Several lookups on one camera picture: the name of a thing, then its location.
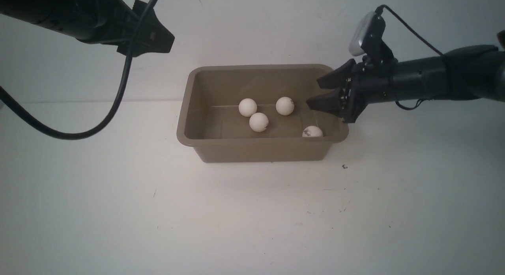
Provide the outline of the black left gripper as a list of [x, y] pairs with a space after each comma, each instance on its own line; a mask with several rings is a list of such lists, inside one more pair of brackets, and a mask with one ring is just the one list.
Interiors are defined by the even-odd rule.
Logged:
[[150, 2], [134, 0], [128, 7], [123, 0], [77, 0], [79, 26], [84, 35], [78, 41], [87, 44], [126, 45], [133, 36], [140, 18], [146, 13], [146, 22], [134, 43], [132, 57], [148, 53], [169, 53], [175, 36], [155, 17]]

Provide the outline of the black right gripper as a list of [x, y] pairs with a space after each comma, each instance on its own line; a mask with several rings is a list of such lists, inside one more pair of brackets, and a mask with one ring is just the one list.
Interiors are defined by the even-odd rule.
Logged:
[[317, 79], [319, 88], [332, 91], [307, 99], [307, 106], [355, 123], [369, 104], [395, 101], [394, 68], [394, 60], [375, 64], [370, 59], [360, 63], [349, 59]]

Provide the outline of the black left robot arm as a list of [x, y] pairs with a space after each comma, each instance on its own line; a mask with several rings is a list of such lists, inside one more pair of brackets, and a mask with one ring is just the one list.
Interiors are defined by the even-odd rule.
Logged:
[[135, 0], [0, 0], [1, 14], [76, 38], [86, 44], [115, 45], [126, 55], [136, 29], [133, 57], [168, 53], [174, 35], [148, 4]]

